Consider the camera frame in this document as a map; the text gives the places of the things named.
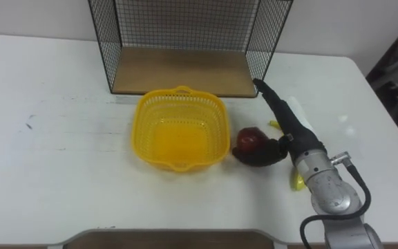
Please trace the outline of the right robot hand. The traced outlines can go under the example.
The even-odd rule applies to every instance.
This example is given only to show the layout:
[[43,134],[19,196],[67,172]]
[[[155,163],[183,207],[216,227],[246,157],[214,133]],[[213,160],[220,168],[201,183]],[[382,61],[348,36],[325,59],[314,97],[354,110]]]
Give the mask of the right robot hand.
[[251,167],[266,167],[280,162],[287,156],[296,160],[307,151],[327,151],[315,133],[303,126],[288,103],[273,89],[257,78],[253,83],[273,111],[283,136],[276,140],[268,138],[257,127],[241,129],[237,135],[236,146],[231,151],[237,160]]

